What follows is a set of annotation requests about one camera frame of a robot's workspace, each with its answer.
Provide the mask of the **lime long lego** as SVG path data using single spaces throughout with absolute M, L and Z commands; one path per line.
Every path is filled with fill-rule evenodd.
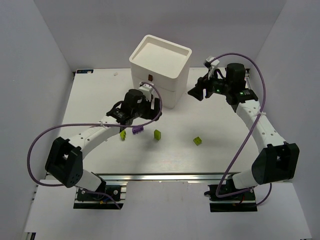
M 123 130 L 123 131 L 121 131 L 120 133 L 119 133 L 119 135 L 120 135 L 120 139 L 122 140 L 122 141 L 124 141 L 125 139 L 126 139 L 126 131 L 125 130 Z
M 159 141 L 160 139 L 161 139 L 161 137 L 162 137 L 162 133 L 159 131 L 159 130 L 155 130 L 154 132 L 153 132 L 153 136 L 154 136 L 154 138 L 157 140 L 157 141 Z

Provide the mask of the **white drawer cabinet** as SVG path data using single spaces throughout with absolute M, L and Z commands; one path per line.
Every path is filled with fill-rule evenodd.
M 153 84 L 162 104 L 173 109 L 187 87 L 192 50 L 177 43 L 146 35 L 129 57 L 133 87 Z

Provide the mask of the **lime square lego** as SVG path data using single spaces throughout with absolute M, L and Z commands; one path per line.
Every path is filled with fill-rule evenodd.
M 202 139 L 199 137 L 199 136 L 197 136 L 197 137 L 195 137 L 194 139 L 193 139 L 193 142 L 194 142 L 194 144 L 196 145 L 196 146 L 199 146 L 199 145 L 201 145 L 202 144 Z

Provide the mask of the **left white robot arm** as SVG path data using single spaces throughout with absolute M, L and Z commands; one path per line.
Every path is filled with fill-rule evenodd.
M 56 138 L 51 146 L 45 170 L 66 188 L 78 187 L 88 192 L 105 192 L 106 182 L 83 167 L 85 157 L 109 138 L 127 128 L 134 128 L 138 118 L 148 123 L 157 121 L 162 114 L 162 99 L 152 84 L 141 83 L 130 89 L 103 118 L 88 129 L 70 138 Z

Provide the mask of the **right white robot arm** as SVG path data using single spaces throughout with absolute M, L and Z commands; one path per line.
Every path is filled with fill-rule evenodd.
M 221 196 L 258 185 L 290 180 L 294 177 L 299 147 L 288 143 L 275 130 L 255 92 L 246 87 L 246 69 L 241 63 L 229 63 L 222 74 L 219 61 L 206 63 L 208 73 L 197 80 L 188 95 L 202 101 L 212 94 L 223 95 L 233 111 L 242 119 L 253 137 L 259 154 L 250 169 L 229 176 L 219 192 Z

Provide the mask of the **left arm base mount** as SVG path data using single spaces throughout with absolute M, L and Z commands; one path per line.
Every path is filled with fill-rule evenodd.
M 104 194 L 93 194 L 83 188 L 76 190 L 73 203 L 79 210 L 119 210 L 123 207 L 127 192 L 126 182 L 108 182 Z

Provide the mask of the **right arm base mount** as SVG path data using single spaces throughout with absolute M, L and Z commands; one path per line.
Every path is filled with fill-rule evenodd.
M 245 213 L 258 211 L 256 196 L 253 190 L 219 198 L 216 196 L 217 187 L 217 184 L 208 185 L 208 190 L 204 192 L 204 196 L 209 198 L 211 213 Z

